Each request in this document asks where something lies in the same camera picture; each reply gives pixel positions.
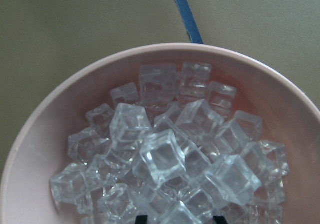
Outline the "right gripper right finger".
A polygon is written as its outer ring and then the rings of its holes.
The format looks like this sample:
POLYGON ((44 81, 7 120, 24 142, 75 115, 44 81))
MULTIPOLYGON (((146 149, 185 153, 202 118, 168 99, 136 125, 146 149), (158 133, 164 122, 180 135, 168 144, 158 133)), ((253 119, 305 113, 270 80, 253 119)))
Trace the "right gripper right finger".
POLYGON ((213 224, 227 224, 224 216, 213 216, 213 224))

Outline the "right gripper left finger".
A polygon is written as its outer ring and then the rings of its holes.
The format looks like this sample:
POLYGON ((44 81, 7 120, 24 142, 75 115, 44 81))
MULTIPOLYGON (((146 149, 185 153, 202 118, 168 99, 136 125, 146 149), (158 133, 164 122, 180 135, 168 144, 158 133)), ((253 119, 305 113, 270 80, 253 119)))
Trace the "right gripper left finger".
POLYGON ((148 216, 147 215, 138 215, 135 219, 135 224, 147 224, 148 216))

